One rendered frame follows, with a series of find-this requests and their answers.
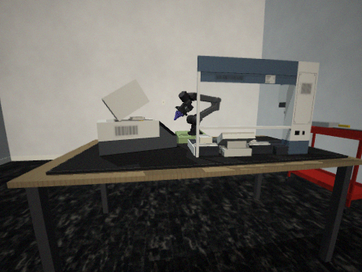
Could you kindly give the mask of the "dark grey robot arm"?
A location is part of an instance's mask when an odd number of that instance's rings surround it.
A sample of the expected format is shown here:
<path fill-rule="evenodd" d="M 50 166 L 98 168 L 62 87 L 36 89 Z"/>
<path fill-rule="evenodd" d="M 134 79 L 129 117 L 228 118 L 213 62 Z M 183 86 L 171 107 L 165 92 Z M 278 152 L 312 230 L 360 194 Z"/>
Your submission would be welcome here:
<path fill-rule="evenodd" d="M 187 93 L 186 91 L 182 91 L 179 94 L 179 98 L 183 102 L 180 108 L 185 113 L 188 113 L 194 108 L 194 106 L 192 105 L 192 101 L 197 100 L 197 93 Z M 187 123 L 191 124 L 191 129 L 190 131 L 187 132 L 189 135 L 196 135 L 196 120 L 197 120 L 197 114 L 189 115 L 187 117 Z"/>

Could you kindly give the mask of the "white rectangular block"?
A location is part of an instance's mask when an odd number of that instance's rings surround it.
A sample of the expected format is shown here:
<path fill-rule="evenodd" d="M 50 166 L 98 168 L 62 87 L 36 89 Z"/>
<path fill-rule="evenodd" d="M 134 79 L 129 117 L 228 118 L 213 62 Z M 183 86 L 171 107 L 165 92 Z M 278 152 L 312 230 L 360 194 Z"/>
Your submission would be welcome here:
<path fill-rule="evenodd" d="M 199 134 L 199 143 L 212 143 L 212 137 L 207 134 Z"/>

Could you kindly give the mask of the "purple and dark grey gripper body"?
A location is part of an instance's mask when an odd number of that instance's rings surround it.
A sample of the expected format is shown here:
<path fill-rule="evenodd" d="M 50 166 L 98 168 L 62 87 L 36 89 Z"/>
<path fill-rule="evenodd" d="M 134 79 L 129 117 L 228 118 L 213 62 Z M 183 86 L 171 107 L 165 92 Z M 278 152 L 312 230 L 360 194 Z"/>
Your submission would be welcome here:
<path fill-rule="evenodd" d="M 183 114 L 182 117 L 187 116 L 187 114 L 179 106 L 176 106 L 175 108 Z"/>

